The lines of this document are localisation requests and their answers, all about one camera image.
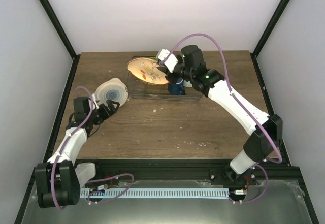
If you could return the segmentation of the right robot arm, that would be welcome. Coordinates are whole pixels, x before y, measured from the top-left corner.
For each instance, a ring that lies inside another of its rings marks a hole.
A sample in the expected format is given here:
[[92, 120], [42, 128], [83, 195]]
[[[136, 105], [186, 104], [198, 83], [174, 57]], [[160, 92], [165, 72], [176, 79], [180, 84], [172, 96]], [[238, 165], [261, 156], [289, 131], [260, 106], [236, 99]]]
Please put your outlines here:
[[225, 170], [228, 183], [240, 183], [248, 169], [268, 160], [278, 150], [282, 143], [282, 119], [255, 107], [228, 85], [220, 72], [208, 69], [198, 46], [186, 46], [180, 55], [163, 49], [157, 59], [169, 82], [175, 84], [180, 79], [190, 82], [196, 91], [222, 106], [249, 135], [242, 151]]

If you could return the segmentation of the cream brown-rimmed plate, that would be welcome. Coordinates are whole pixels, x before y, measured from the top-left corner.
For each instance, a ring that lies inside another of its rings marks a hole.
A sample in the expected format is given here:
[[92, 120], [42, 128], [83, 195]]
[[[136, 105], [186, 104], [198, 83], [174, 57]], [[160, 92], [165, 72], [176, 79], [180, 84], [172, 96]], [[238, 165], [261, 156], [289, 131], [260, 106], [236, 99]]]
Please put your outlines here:
[[158, 68], [156, 60], [146, 57], [135, 58], [127, 64], [129, 72], [142, 82], [153, 85], [168, 84], [165, 74]]

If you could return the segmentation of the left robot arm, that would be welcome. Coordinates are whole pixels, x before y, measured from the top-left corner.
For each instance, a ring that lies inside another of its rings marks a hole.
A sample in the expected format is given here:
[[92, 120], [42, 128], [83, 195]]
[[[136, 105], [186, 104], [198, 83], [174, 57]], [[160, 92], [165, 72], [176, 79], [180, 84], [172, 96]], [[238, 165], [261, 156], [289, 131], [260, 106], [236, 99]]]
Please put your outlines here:
[[73, 101], [74, 112], [69, 116], [63, 141], [45, 163], [35, 169], [38, 205], [41, 208], [75, 205], [79, 202], [81, 187], [88, 181], [99, 185], [104, 179], [102, 170], [93, 163], [75, 166], [80, 149], [91, 135], [95, 125], [101, 125], [114, 115], [120, 103], [95, 98], [79, 97]]

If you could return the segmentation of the dark blue ceramic mug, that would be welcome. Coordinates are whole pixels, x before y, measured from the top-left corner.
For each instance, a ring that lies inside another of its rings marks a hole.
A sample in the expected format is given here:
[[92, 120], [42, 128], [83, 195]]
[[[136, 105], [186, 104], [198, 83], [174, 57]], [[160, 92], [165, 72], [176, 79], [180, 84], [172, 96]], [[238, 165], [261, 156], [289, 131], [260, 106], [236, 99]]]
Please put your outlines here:
[[172, 95], [186, 95], [183, 82], [184, 80], [179, 78], [175, 84], [169, 83], [168, 92]]

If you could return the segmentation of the white bottom plate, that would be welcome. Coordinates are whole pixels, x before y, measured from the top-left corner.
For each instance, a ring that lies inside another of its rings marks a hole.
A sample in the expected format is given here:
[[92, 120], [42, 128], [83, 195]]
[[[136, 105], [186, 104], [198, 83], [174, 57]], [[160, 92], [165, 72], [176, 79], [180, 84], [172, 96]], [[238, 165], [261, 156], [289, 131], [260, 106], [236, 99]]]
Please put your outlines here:
[[102, 83], [95, 91], [98, 104], [107, 105], [107, 100], [118, 102], [123, 106], [128, 99], [126, 85], [119, 78], [112, 78]]

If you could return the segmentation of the pale celadon ceramic bowl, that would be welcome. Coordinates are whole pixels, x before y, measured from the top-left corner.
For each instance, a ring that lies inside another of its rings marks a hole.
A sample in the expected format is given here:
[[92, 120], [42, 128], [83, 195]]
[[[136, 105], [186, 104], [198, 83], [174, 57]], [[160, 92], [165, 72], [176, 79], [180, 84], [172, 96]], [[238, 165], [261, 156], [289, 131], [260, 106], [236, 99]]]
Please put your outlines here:
[[184, 86], [184, 87], [187, 87], [187, 88], [191, 88], [191, 87], [193, 87], [192, 83], [189, 82], [189, 81], [186, 81], [186, 80], [183, 81], [183, 86]]

